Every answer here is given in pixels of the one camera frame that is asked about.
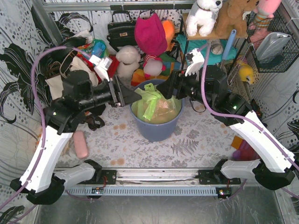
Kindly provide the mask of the green plastic trash bag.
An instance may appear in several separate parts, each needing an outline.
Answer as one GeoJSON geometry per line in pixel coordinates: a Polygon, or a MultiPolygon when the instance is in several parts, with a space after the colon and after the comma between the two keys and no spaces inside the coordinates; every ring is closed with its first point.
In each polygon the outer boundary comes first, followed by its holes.
{"type": "Polygon", "coordinates": [[[174,96],[166,99],[152,83],[137,88],[136,93],[142,99],[131,105],[133,114],[141,121],[149,124],[163,124],[175,119],[182,109],[182,100],[174,96]]]}

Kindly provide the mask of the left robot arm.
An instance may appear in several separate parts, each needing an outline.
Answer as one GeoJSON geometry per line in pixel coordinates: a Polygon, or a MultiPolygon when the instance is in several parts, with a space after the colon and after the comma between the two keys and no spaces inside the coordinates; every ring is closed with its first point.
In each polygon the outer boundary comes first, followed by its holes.
{"type": "Polygon", "coordinates": [[[47,108],[46,128],[30,165],[20,178],[11,181],[10,187],[27,194],[27,200],[34,205],[50,205],[68,187],[105,181],[102,166],[90,159],[63,172],[56,173],[54,169],[78,125],[86,122],[86,111],[104,104],[124,107],[141,98],[124,86],[117,75],[94,87],[86,71],[71,71],[63,80],[62,97],[47,108]]]}

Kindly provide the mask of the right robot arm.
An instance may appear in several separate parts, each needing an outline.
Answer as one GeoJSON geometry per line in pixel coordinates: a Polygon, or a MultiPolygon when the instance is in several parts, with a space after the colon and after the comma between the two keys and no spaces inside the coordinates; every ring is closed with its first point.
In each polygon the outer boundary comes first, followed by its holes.
{"type": "Polygon", "coordinates": [[[273,137],[242,96],[228,89],[227,75],[219,67],[173,71],[157,89],[166,99],[189,97],[204,104],[216,120],[236,131],[259,156],[250,161],[222,159],[207,175],[199,174],[203,184],[225,184],[234,178],[255,179],[270,190],[291,184],[299,167],[294,153],[273,137]]]}

